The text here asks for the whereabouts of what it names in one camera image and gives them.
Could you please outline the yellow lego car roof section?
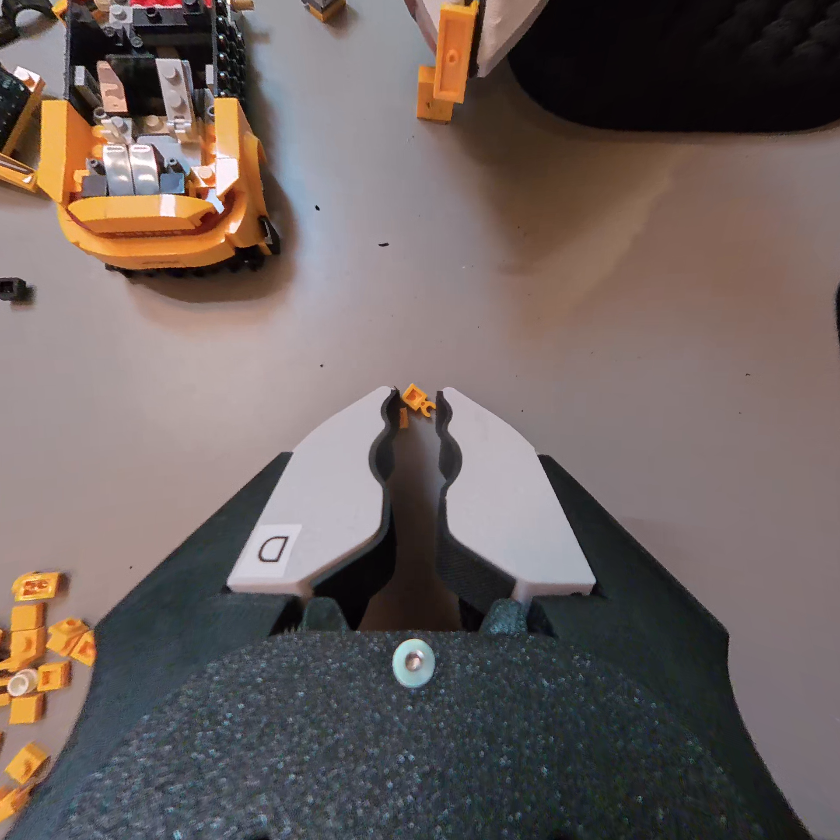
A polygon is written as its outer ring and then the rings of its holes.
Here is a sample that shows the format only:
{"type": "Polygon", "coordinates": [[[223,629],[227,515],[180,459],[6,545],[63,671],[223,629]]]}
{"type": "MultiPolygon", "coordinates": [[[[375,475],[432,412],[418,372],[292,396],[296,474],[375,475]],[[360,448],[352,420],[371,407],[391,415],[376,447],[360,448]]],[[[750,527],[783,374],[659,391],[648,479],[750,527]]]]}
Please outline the yellow lego car roof section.
{"type": "Polygon", "coordinates": [[[37,171],[14,158],[43,100],[42,76],[21,66],[1,67],[1,181],[28,194],[37,194],[37,171]]]}

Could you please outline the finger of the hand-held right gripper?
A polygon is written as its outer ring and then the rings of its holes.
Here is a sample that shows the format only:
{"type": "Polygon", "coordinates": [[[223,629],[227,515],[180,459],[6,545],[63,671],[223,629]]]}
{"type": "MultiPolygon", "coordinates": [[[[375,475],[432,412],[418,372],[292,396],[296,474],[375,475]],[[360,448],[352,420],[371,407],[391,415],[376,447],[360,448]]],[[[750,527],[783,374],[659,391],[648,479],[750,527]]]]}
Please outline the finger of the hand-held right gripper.
{"type": "Polygon", "coordinates": [[[441,1],[404,1],[425,43],[436,54],[441,1]]]}
{"type": "Polygon", "coordinates": [[[482,1],[478,77],[487,77],[530,29],[547,1],[482,1]]]}

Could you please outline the yellow lego plate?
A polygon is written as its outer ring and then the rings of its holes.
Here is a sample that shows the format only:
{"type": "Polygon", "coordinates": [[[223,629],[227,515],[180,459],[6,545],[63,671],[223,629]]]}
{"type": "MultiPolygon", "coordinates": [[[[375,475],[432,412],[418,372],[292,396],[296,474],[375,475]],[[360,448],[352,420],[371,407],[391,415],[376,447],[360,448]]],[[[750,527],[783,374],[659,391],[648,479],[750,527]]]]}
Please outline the yellow lego plate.
{"type": "Polygon", "coordinates": [[[437,26],[433,96],[436,101],[462,103],[476,33],[480,3],[443,3],[437,26]]]}

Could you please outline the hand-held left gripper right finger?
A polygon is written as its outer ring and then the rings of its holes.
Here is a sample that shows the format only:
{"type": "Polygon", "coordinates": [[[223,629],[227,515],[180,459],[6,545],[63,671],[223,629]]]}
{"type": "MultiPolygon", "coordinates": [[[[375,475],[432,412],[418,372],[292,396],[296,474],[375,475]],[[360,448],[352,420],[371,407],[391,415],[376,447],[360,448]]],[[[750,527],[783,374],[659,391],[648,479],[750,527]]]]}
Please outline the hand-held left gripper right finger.
{"type": "Polygon", "coordinates": [[[452,386],[437,393],[435,568],[461,614],[590,596],[596,578],[535,447],[452,386]]]}

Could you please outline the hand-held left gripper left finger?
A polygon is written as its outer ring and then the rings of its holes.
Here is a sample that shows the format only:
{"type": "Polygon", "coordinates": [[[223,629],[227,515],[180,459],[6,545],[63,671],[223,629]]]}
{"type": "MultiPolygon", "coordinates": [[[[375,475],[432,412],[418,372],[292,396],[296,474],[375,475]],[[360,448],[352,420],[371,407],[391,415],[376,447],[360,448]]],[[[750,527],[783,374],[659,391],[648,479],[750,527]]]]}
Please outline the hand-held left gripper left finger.
{"type": "Polygon", "coordinates": [[[329,598],[360,627],[396,567],[387,480],[399,413],[396,388],[379,386],[300,442],[227,578],[231,592],[329,598]]]}

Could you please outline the black curved lego piece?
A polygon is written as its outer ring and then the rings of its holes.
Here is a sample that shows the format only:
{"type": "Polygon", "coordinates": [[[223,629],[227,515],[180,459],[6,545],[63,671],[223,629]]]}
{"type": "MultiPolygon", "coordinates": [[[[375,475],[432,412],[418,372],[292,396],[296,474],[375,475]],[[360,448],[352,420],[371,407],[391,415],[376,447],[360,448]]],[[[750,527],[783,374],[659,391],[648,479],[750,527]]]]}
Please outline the black curved lego piece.
{"type": "Polygon", "coordinates": [[[34,12],[49,19],[54,18],[53,4],[50,1],[2,1],[1,47],[20,37],[17,19],[23,12],[34,12]]]}

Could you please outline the yellow lego clip piece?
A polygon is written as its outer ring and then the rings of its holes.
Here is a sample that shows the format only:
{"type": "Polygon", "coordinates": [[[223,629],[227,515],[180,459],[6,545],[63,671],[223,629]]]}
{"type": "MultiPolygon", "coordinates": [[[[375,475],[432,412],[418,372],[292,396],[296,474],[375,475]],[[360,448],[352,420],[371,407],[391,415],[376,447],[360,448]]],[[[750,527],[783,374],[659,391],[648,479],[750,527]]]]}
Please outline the yellow lego clip piece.
{"type": "Polygon", "coordinates": [[[428,394],[415,384],[411,384],[405,389],[401,399],[402,405],[398,410],[398,427],[400,430],[409,428],[410,413],[419,413],[426,419],[431,419],[432,412],[436,409],[436,404],[432,402],[428,394]]]}

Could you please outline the pile of yellow lego bricks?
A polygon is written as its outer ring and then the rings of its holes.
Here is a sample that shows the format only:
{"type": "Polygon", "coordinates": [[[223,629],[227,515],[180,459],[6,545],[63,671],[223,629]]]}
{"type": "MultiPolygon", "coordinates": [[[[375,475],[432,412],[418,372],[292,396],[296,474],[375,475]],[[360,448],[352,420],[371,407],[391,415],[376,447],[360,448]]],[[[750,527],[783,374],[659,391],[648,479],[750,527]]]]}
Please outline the pile of yellow lego bricks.
{"type": "MultiPolygon", "coordinates": [[[[71,687],[74,665],[93,669],[98,657],[92,626],[75,616],[49,624],[48,604],[67,590],[58,571],[31,571],[12,583],[13,604],[2,626],[2,740],[10,728],[41,723],[48,695],[71,687]]],[[[11,758],[2,759],[2,828],[28,804],[46,777],[50,751],[28,741],[11,758]]]]}

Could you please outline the yellow lego car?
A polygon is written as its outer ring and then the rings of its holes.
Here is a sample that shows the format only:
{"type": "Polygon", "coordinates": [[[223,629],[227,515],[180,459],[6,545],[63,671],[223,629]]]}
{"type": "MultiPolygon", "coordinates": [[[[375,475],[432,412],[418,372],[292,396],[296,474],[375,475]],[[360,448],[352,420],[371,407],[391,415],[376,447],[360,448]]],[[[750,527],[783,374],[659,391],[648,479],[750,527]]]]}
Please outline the yellow lego car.
{"type": "Polygon", "coordinates": [[[280,252],[246,114],[254,2],[69,2],[37,184],[66,239],[125,277],[257,270],[280,252]]]}

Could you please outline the yellow lego corner brick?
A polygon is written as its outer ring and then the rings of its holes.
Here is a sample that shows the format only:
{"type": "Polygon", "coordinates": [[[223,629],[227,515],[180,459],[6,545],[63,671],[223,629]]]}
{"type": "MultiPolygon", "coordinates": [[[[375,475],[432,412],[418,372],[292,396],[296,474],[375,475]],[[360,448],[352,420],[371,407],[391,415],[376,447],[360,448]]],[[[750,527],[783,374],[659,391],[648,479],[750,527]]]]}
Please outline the yellow lego corner brick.
{"type": "Polygon", "coordinates": [[[449,123],[455,103],[437,86],[438,73],[434,66],[420,66],[417,71],[416,117],[434,123],[449,123]]]}

